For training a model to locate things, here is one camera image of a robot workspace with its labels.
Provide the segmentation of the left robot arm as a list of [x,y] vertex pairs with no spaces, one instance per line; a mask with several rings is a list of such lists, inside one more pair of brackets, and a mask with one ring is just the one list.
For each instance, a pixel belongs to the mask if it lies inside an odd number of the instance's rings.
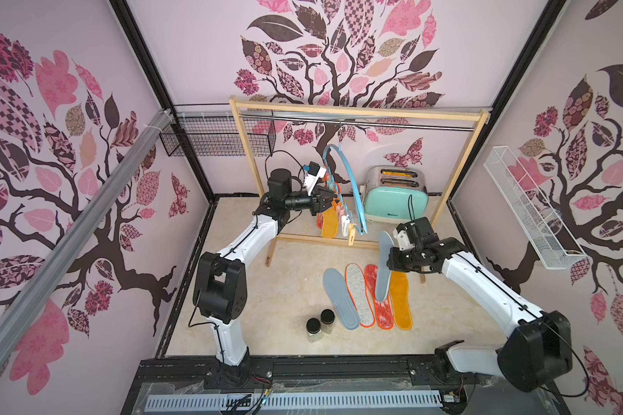
[[239,368],[249,348],[242,337],[239,316],[247,304],[247,268],[257,254],[281,233],[292,212],[323,214],[332,207],[335,193],[319,184],[326,169],[315,162],[303,168],[301,189],[288,169],[275,169],[268,178],[268,192],[260,199],[247,228],[220,252],[205,252],[197,264],[193,290],[195,310],[213,327],[216,359]]

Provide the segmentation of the orange rimmed grey insole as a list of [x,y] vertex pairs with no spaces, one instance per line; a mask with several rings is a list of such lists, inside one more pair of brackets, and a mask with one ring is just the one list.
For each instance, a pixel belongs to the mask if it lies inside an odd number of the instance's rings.
[[348,264],[345,268],[344,279],[352,302],[360,317],[360,325],[364,328],[372,327],[376,320],[374,311],[370,305],[370,298],[368,296],[363,270],[358,264]]

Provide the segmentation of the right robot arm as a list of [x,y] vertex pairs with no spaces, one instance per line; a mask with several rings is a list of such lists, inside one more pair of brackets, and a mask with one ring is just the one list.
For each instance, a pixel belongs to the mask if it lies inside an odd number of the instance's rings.
[[455,282],[495,321],[506,340],[495,345],[449,342],[434,351],[441,381],[459,374],[489,375],[531,392],[573,368],[571,326],[558,311],[547,312],[490,273],[461,242],[441,239],[425,217],[399,224],[379,239],[377,296],[394,289],[396,273],[439,273]]

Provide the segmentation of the wooden clothes rack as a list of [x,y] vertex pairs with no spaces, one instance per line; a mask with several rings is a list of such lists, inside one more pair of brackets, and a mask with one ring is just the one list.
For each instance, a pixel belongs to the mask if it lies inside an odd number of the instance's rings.
[[[331,110],[326,107],[318,107],[317,105],[284,105],[284,104],[269,104],[269,103],[247,103],[236,101],[231,99],[229,101],[233,115],[235,117],[235,124],[238,127],[238,131],[241,135],[243,148],[245,150],[245,154],[247,157],[247,161],[249,162],[250,169],[252,171],[253,177],[256,181],[259,195],[261,196],[261,201],[254,211],[252,222],[249,227],[241,233],[241,235],[234,240],[229,246],[223,248],[217,257],[217,261],[221,262],[224,265],[227,265],[227,270],[233,270],[232,267],[240,266],[240,271],[235,271],[236,273],[240,273],[240,278],[244,278],[244,273],[254,260],[255,256],[265,247],[265,245],[272,240],[275,240],[277,236],[280,234],[281,230],[287,225],[290,218],[291,211],[301,212],[303,210],[309,210],[311,198],[306,194],[306,191],[303,187],[303,182],[301,183],[301,190],[298,192],[291,191],[291,181],[292,179],[299,179],[297,176],[291,176],[290,171],[284,169],[282,171],[273,171],[274,174],[274,185],[273,185],[273,194],[265,193],[261,178],[259,175],[259,171],[256,167],[254,154],[252,152],[251,146],[247,141],[247,132],[245,126],[242,121],[241,109],[263,109],[263,110],[285,110],[290,107],[293,112],[305,112],[305,113],[317,113],[317,114],[330,114]],[[344,110],[337,110],[337,114],[339,115],[351,115],[351,116],[371,116],[371,114],[376,114],[377,117],[384,118],[403,118],[403,119],[438,119],[438,120],[451,120],[451,121],[474,121],[474,127],[468,129],[468,131],[472,131],[472,136],[466,141],[465,150],[463,155],[458,159],[458,164],[454,170],[453,174],[458,174],[460,168],[464,166],[466,163],[466,158],[468,152],[472,150],[474,147],[474,142],[477,139],[477,136],[482,131],[482,128],[489,116],[489,113],[486,110],[481,110],[476,113],[469,112],[407,112],[405,110],[366,110],[366,109],[356,109],[356,108],[345,108]],[[346,167],[347,173],[351,177],[351,186],[353,188],[354,196],[356,197],[356,208],[361,212],[360,213],[360,233],[368,233],[366,230],[366,220],[364,218],[364,212],[362,207],[362,202],[360,202],[360,195],[358,194],[358,185],[356,185],[356,179],[353,176],[351,166],[349,165],[344,153],[337,147],[334,146],[332,149],[339,154],[342,158],[344,166]],[[335,189],[337,192],[338,198],[334,200],[337,202],[337,212],[341,214],[339,216],[340,222],[339,224],[342,226],[342,229],[348,229],[348,233],[344,233],[344,236],[348,235],[348,243],[349,245],[354,244],[355,234],[356,234],[356,226],[351,223],[351,211],[348,210],[348,214],[342,211],[342,202],[341,202],[341,192],[338,188]]]

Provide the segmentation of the grey blue insole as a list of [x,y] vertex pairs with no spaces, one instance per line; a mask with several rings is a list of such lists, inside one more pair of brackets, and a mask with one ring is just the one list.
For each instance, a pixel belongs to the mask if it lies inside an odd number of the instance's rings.
[[323,287],[339,322],[346,330],[356,330],[360,326],[361,320],[343,275],[337,269],[326,269],[323,274]]

